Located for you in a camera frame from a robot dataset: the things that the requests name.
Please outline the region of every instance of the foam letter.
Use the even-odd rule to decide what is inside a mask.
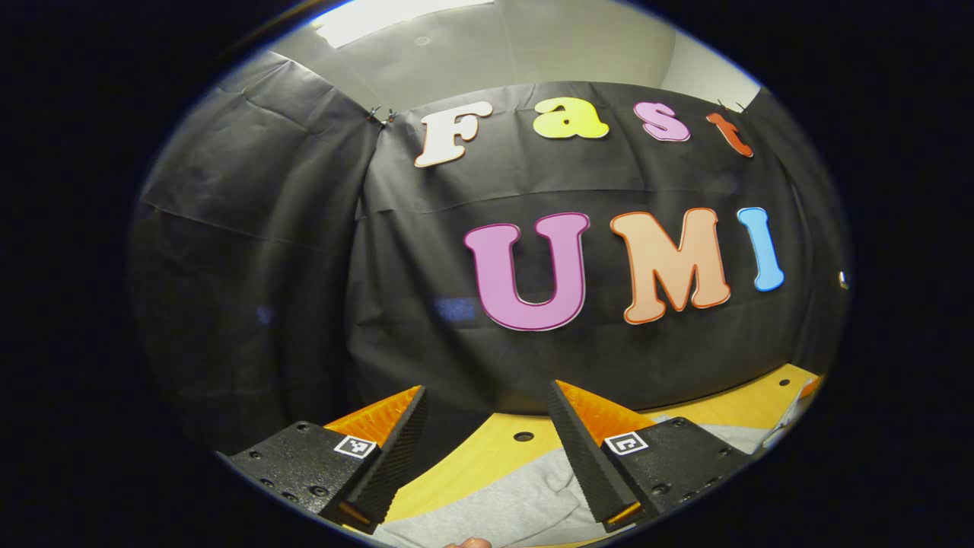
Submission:
[[[747,156],[748,158],[754,157],[754,151],[751,147],[741,142],[740,138],[737,136],[737,127],[724,119],[723,116],[714,112],[707,116],[707,122],[717,126],[717,129],[721,131],[721,135],[728,140],[728,143],[734,150],[737,151],[741,156]]]
[[[768,212],[761,208],[744,208],[737,212],[737,220],[747,227],[754,245],[754,257],[758,260],[758,277],[754,287],[759,292],[769,292],[785,282],[785,273],[778,266],[774,243],[768,231]]]
[[[637,102],[632,108],[636,116],[646,122],[643,129],[658,140],[687,140],[690,130],[683,122],[671,118],[676,116],[673,109],[661,102]]]
[[[413,164],[417,168],[425,168],[460,158],[464,155],[465,149],[456,143],[455,136],[460,136],[463,140],[471,140],[477,135],[477,119],[471,115],[490,116],[491,112],[494,112],[494,107],[482,100],[427,114],[420,120],[427,127],[423,154],[420,154]],[[458,116],[463,116],[460,122],[457,122]]]
[[[535,231],[551,245],[554,295],[548,302],[521,300],[514,281],[511,249],[521,237],[513,224],[475,228],[464,237],[473,252],[477,290],[484,312],[498,324],[518,331],[548,331],[564,326],[579,315],[585,302],[585,269],[581,260],[581,234],[588,216],[558,214],[542,217]]]
[[[542,115],[535,118],[535,131],[542,137],[604,137],[609,126],[599,120],[595,107],[580,98],[547,98],[535,105]]]
[[[612,219],[610,226],[625,240],[629,251],[632,305],[625,310],[626,322],[645,324],[658,320],[666,312],[666,304],[656,296],[657,279],[677,311],[687,306],[694,275],[693,306],[708,308],[731,298],[731,287],[724,280],[724,265],[717,244],[717,214],[713,210],[687,211],[679,249],[648,213],[619,215]]]

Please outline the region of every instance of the ceiling light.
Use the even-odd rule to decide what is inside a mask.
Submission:
[[[332,48],[413,18],[494,0],[352,0],[316,18],[311,25]]]

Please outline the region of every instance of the blue letter i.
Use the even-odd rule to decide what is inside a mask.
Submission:
[[[754,244],[754,256],[758,260],[758,277],[754,287],[759,292],[769,292],[785,282],[785,273],[778,267],[774,244],[768,231],[768,212],[761,208],[744,208],[737,212],[737,220],[747,227]]]

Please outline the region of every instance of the human hand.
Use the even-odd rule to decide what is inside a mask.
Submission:
[[[450,543],[443,548],[494,548],[490,542],[487,542],[483,538],[473,538],[470,537],[463,542],[463,544]]]

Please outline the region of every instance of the yellow table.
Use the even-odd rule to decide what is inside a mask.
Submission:
[[[789,382],[782,386],[781,380]],[[813,381],[807,389],[803,387]],[[774,428],[799,396],[818,384],[810,372],[786,364],[731,390],[678,406],[640,411],[655,418],[661,414],[684,416],[697,424],[724,424]],[[534,434],[528,442],[514,440],[520,432]],[[453,452],[395,496],[386,522],[412,518],[453,503],[511,474],[533,460],[561,448],[561,440],[547,416],[495,413]],[[594,540],[558,545],[583,546]]]

